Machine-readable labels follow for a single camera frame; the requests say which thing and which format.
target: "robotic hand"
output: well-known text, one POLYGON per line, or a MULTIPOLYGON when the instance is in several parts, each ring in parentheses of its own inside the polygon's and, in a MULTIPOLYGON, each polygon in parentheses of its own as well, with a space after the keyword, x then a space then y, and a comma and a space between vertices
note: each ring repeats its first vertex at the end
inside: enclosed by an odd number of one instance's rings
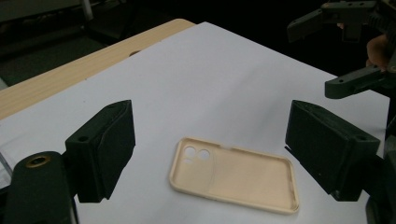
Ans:
POLYGON ((396 2, 394 0, 325 3, 320 9, 289 24, 287 29, 289 42, 319 31, 326 23, 343 23, 342 39, 345 42, 359 42, 363 25, 374 27, 386 35, 390 57, 386 72, 372 65, 326 82, 326 97, 341 99, 378 87, 395 89, 396 2))

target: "dark background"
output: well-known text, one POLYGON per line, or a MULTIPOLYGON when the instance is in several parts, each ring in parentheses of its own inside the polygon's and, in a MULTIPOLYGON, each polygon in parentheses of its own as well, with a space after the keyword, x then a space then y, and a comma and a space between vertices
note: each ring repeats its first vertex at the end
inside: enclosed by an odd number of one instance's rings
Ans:
MULTIPOLYGON (((92 5, 95 19, 103 18, 120 3, 119 0, 91 2, 96 2, 92 5)), ((379 35, 377 30, 363 26, 359 43, 344 43, 342 30, 336 24, 326 24, 322 30, 305 39, 289 43, 287 26, 293 20, 319 9, 324 3, 319 0, 243 3, 224 0, 142 0, 137 3, 140 7, 129 36, 176 18, 194 23, 207 21, 336 76, 363 68, 367 60, 367 41, 379 35)), ((108 46, 108 43, 92 38, 84 30, 86 21, 81 7, 0 25, 0 78, 8 86, 108 46)))

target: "table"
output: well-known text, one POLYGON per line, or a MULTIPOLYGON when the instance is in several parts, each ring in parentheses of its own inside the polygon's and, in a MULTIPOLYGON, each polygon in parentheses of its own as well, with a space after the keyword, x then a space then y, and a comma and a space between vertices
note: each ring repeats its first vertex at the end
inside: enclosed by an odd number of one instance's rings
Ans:
POLYGON ((0 91, 0 119, 40 102, 194 23, 175 19, 0 91))
POLYGON ((367 193, 358 202, 337 202, 284 148, 290 104, 321 105, 383 140, 389 99, 373 91, 327 99, 324 82, 333 75, 207 22, 187 27, 132 57, 126 50, 124 60, 95 76, 70 68, 74 84, 60 91, 50 85, 43 91, 57 93, 0 120, 1 150, 14 162, 63 152, 64 140, 99 109, 131 99, 134 155, 110 200, 77 203, 81 223, 364 223, 367 193), (176 192, 168 176, 185 136, 288 158, 299 211, 285 216, 176 192))

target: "black 3d-printed part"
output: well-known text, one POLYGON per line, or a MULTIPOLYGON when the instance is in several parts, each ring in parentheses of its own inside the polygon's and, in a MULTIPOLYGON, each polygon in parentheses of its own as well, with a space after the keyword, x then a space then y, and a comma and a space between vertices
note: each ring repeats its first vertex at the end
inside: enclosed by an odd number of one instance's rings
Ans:
POLYGON ((65 160, 71 167, 81 203, 110 198, 124 166, 134 151, 134 117, 131 101, 108 105, 66 141, 65 160))
POLYGON ((332 112, 292 101, 286 149, 337 201, 357 201, 380 141, 332 112))
POLYGON ((61 154, 41 152, 17 163, 2 223, 78 223, 73 211, 61 154))

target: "mounting hole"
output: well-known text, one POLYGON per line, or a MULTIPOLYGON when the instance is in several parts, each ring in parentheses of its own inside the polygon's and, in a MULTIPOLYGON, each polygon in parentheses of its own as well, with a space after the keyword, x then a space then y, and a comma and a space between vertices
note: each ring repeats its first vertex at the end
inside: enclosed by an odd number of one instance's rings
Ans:
POLYGON ((184 148, 184 154, 188 158, 193 158, 195 156, 195 148, 194 147, 186 147, 186 148, 184 148))
POLYGON ((80 141, 80 142, 85 142, 85 141, 87 141, 89 139, 89 137, 87 137, 87 136, 81 136, 79 139, 78 139, 78 141, 80 141))
POLYGON ((201 160, 208 160, 210 158, 210 152, 206 149, 202 149, 198 152, 198 157, 201 160))
POLYGON ((49 156, 36 156, 26 162, 27 168, 36 168, 38 166, 42 166, 50 161, 49 156))

